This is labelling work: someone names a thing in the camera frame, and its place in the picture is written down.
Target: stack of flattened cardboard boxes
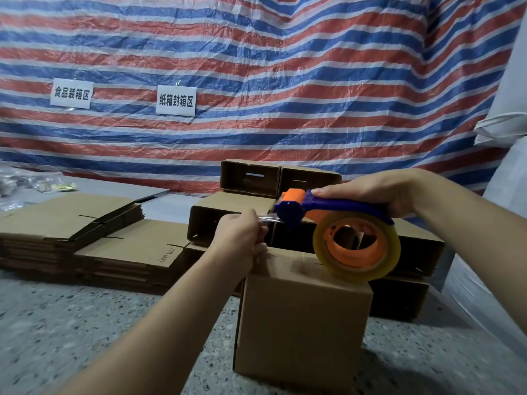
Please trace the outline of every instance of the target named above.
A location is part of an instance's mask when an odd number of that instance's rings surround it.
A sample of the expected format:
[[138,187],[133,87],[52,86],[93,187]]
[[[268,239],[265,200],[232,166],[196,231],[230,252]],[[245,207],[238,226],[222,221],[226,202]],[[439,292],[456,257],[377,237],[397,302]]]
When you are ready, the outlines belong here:
[[0,256],[9,269],[163,293],[205,251],[187,231],[144,219],[132,199],[71,193],[0,215]]
[[91,262],[96,282],[167,291],[202,255],[190,245],[188,225],[144,219],[110,234],[75,253]]
[[82,273],[75,251],[141,219],[132,199],[67,194],[0,215],[0,257],[14,269]]

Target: white sign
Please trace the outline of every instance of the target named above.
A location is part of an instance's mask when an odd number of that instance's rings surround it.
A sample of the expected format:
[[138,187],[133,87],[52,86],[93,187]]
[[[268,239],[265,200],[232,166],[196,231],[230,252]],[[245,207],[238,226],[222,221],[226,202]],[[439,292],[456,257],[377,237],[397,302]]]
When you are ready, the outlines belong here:
[[70,79],[53,79],[51,105],[89,109],[92,101],[93,82]]
[[195,111],[195,87],[158,86],[156,114],[195,116]]

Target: flattened cardboard box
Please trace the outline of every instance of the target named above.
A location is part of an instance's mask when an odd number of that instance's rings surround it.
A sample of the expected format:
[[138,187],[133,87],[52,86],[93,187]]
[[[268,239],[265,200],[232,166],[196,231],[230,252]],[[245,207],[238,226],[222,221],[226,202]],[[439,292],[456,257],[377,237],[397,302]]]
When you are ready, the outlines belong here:
[[372,301],[369,285],[335,279],[313,255],[273,248],[264,255],[243,288],[234,371],[350,389]]
[[201,256],[188,249],[188,225],[144,219],[76,252],[102,277],[172,285]]
[[218,192],[201,199],[190,209],[187,239],[199,245],[209,245],[218,221],[229,213],[241,213],[253,208],[258,215],[273,209],[274,199],[251,195]]
[[33,258],[37,260],[59,260],[70,255],[95,240],[111,234],[144,218],[141,205],[133,204],[122,209],[121,214],[110,218],[102,224],[92,225],[92,229],[73,241],[46,239],[44,241],[28,241],[26,239],[7,238],[4,249],[16,258]]
[[134,208],[134,201],[84,193],[71,193],[0,216],[0,238],[5,247],[27,243],[74,246],[84,235],[102,237],[104,225]]
[[220,187],[225,192],[276,198],[279,180],[277,164],[243,159],[221,163]]

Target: speckled floor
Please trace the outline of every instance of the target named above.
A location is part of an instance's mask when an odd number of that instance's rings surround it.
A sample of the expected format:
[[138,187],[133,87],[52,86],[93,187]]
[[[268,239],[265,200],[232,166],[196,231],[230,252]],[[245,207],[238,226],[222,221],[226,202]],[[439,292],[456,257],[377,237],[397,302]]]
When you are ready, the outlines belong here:
[[[21,281],[0,272],[0,393],[40,394],[103,353],[159,297]],[[316,393],[232,372],[238,299],[231,298],[188,379],[186,394]],[[525,393],[527,365],[429,297],[418,324],[371,318],[359,394]]]

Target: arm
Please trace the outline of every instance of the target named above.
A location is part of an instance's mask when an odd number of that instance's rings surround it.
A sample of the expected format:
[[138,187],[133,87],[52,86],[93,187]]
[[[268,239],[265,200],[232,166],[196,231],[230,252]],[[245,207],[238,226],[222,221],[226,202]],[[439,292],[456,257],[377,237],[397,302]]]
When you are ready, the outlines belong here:
[[386,171],[314,191],[415,213],[450,244],[527,333],[527,219],[421,169]]
[[224,216],[202,258],[59,395],[180,393],[230,294],[266,250],[266,231],[254,211]]

